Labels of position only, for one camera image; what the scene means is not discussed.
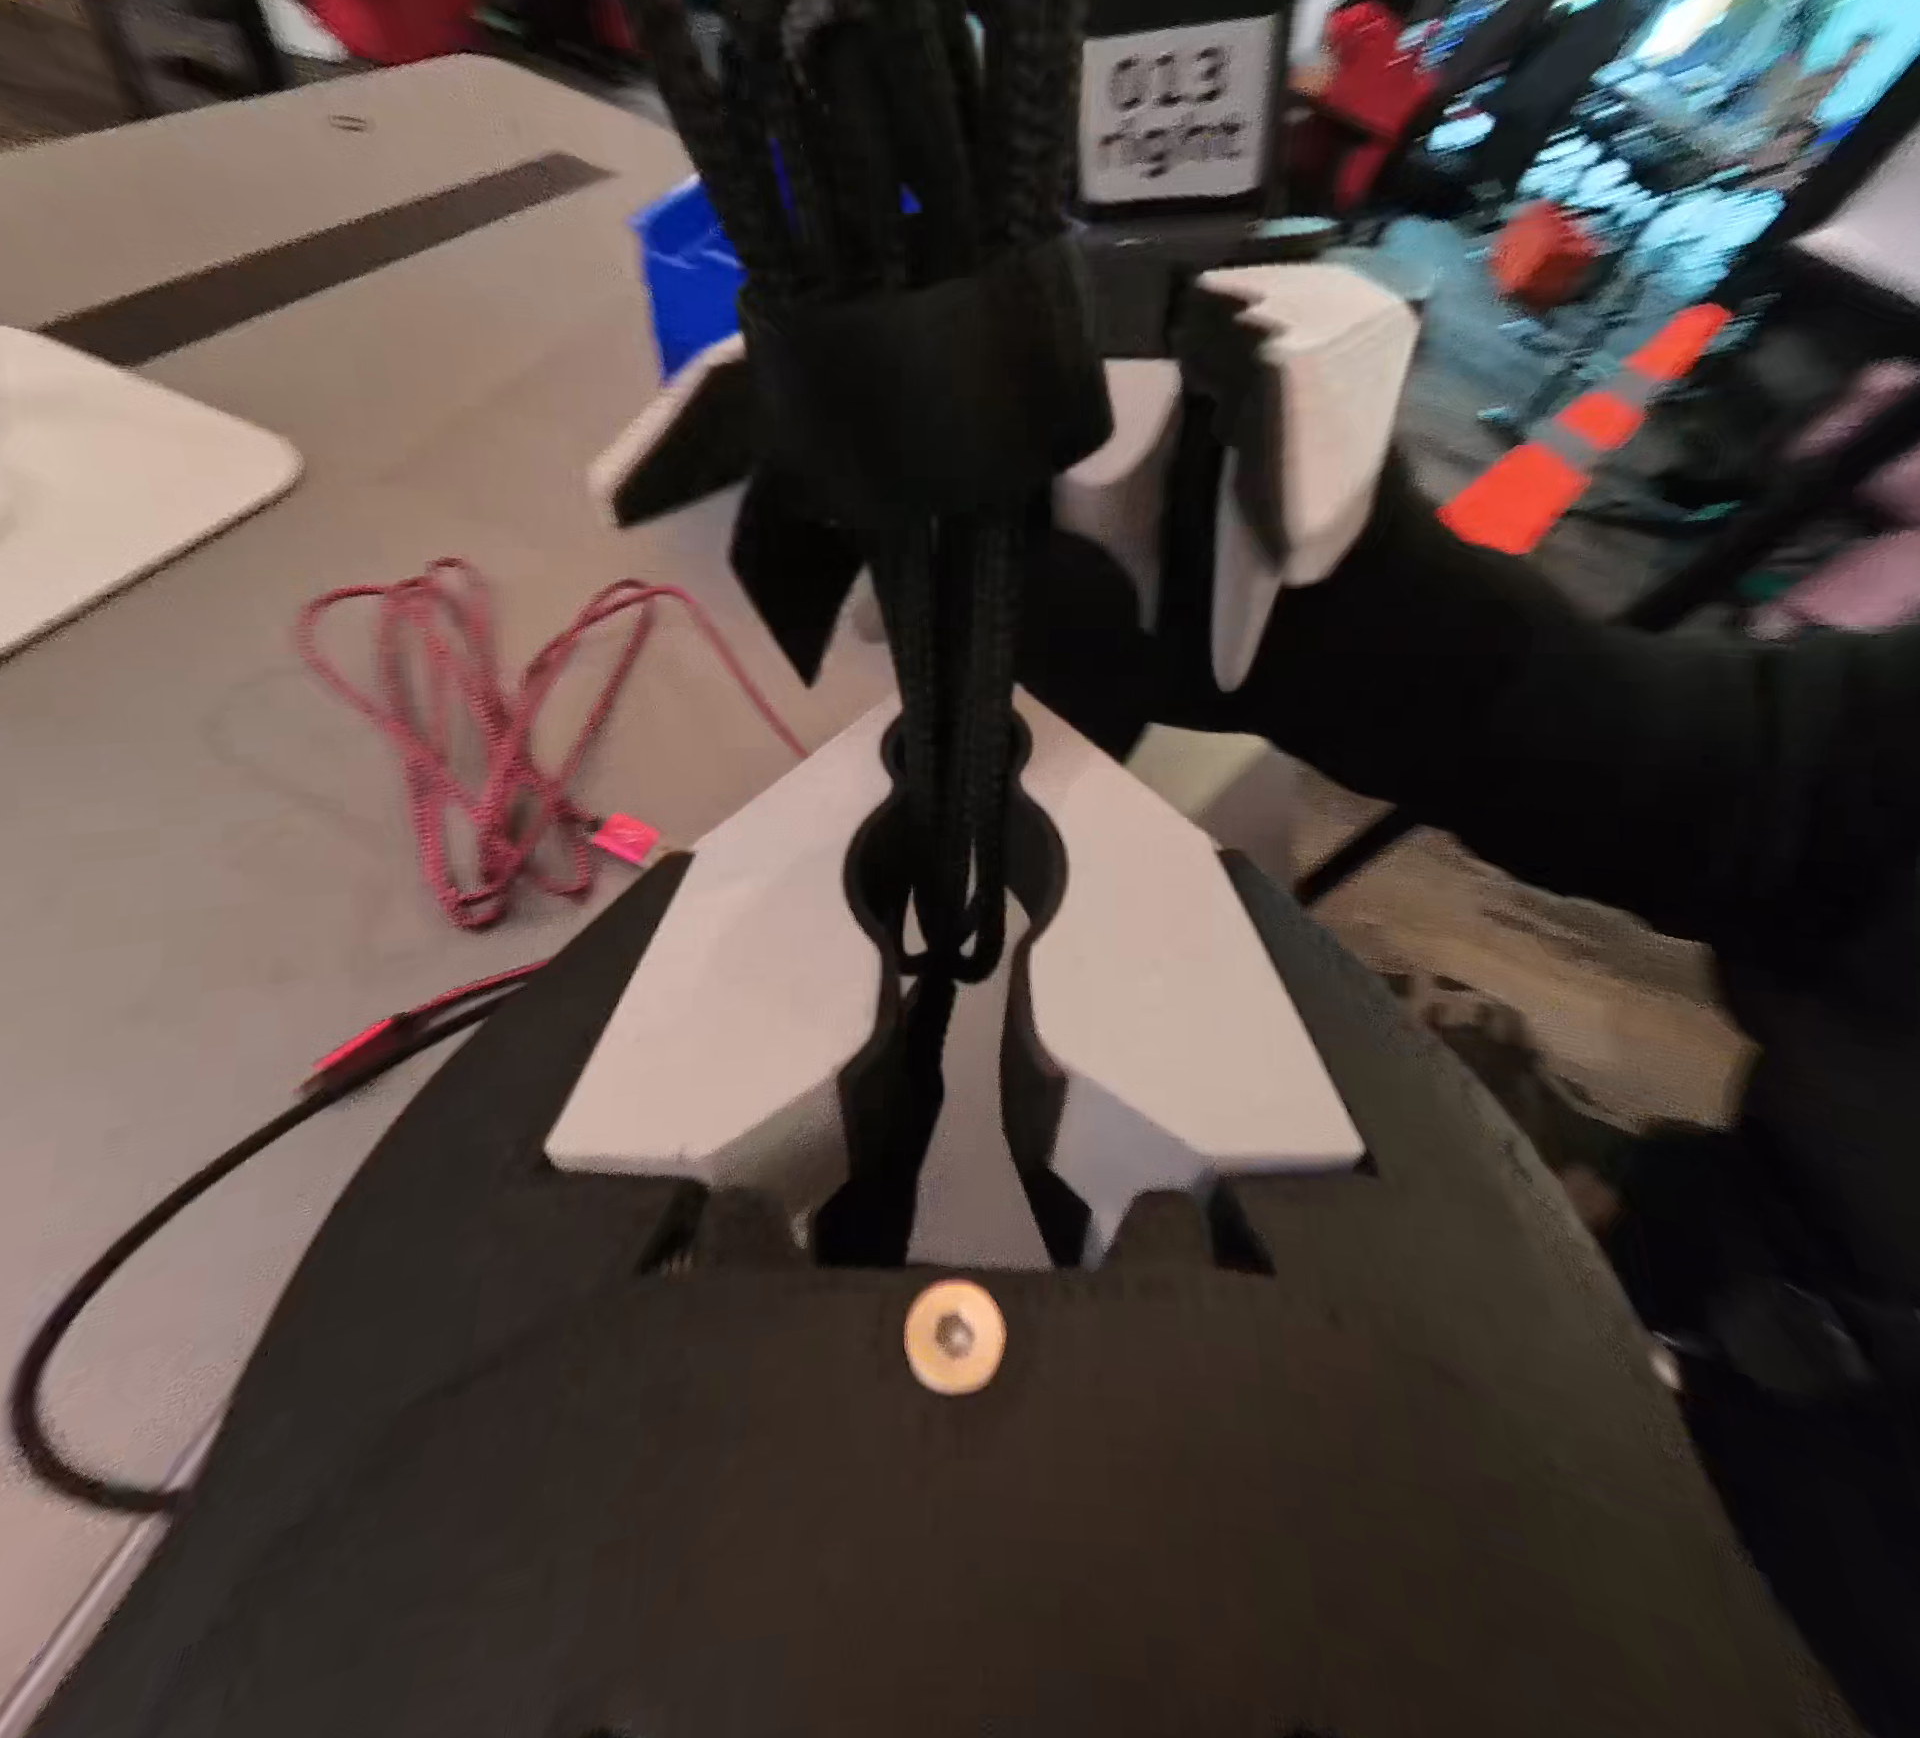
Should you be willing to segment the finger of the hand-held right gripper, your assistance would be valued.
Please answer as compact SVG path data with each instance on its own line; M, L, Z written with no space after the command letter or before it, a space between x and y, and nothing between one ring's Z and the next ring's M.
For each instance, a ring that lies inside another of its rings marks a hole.
M1395 444L1421 323L1355 265L1230 265L1196 281L1196 393L1223 450L1208 657L1253 672L1283 592L1359 539Z
M731 334L664 379L589 467L589 498L617 531L648 526L740 485L755 465L755 395Z

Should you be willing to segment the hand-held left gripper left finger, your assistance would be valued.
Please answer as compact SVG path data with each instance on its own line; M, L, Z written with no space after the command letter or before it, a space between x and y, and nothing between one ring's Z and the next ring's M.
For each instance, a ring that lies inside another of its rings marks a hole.
M854 1174L845 1077L900 1003L880 701L692 849L543 1138L566 1175L751 1194L816 1243Z

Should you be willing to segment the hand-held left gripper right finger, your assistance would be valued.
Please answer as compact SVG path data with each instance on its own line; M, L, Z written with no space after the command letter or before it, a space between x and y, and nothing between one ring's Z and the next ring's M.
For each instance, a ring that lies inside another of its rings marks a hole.
M1364 1143L1227 852L1029 696L1006 880L1025 903L1004 1130L1046 1251L1100 1259L1141 1196L1359 1168Z

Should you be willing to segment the person's right hand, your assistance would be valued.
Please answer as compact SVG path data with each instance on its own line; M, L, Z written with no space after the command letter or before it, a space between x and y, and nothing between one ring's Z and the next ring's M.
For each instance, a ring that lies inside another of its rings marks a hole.
M1169 724L1260 738L1369 798L1448 802L1565 614L1551 585L1443 526L1391 445L1359 538L1323 581L1277 592L1230 691L1211 667L1213 565L1198 533L1201 486L1223 467L1172 491L1175 600L1159 628L1102 547L1043 534L1024 572L1020 684L1117 764Z

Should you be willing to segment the blue plastic bin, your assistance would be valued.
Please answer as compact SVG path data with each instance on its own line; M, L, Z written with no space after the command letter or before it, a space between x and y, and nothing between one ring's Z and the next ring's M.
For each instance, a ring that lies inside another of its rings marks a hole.
M639 281L653 323L662 379L735 329L747 269L735 255L703 180L694 173L630 218Z

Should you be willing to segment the orange traffic cone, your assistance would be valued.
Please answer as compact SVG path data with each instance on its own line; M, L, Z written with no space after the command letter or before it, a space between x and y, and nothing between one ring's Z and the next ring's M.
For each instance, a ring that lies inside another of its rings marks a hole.
M1484 552L1513 558L1533 552L1573 513L1599 465L1644 429L1649 409L1695 370L1734 318L1720 303L1695 303L1668 318L1457 489L1440 507L1443 523Z

